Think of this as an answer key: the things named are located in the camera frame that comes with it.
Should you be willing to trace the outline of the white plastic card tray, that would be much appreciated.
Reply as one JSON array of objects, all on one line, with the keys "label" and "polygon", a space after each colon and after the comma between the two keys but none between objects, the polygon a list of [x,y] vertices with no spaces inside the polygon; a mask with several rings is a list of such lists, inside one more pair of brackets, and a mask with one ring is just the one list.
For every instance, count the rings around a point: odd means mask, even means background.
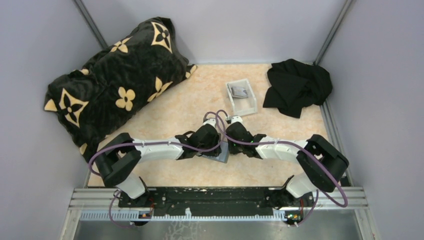
[{"label": "white plastic card tray", "polygon": [[234,115],[247,116],[258,112],[257,98],[247,78],[227,82],[226,89]]}]

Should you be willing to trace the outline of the grey card holder wallet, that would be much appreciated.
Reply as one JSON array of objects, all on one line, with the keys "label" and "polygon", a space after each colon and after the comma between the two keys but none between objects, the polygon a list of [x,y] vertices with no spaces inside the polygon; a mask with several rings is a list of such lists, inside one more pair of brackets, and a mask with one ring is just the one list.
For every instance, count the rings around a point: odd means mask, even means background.
[{"label": "grey card holder wallet", "polygon": [[230,155],[228,142],[223,141],[220,144],[219,150],[216,153],[217,153],[216,155],[202,154],[201,157],[226,164],[228,162],[229,155]]}]

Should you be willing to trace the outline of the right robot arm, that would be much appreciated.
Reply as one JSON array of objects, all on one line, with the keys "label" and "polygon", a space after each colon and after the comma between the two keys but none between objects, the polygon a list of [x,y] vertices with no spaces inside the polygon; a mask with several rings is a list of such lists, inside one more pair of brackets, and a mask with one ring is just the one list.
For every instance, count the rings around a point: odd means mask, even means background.
[{"label": "right robot arm", "polygon": [[331,193],[346,172],[349,161],[319,134],[307,140],[280,140],[265,134],[252,135],[241,122],[232,123],[225,131],[229,151],[249,158],[282,160],[299,164],[303,172],[293,176],[282,191],[287,206],[295,206],[301,197],[320,190]]}]

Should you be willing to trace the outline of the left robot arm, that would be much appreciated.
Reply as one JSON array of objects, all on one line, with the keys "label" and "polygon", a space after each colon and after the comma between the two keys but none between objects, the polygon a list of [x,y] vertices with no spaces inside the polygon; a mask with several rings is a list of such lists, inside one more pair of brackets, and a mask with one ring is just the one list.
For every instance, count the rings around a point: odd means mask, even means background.
[{"label": "left robot arm", "polygon": [[221,153],[221,135],[213,119],[205,121],[195,132],[161,140],[140,140],[121,133],[92,156],[105,187],[116,187],[130,197],[132,203],[144,207],[150,193],[144,181],[133,174],[134,168],[147,161],[184,160],[197,155],[216,157]]}]

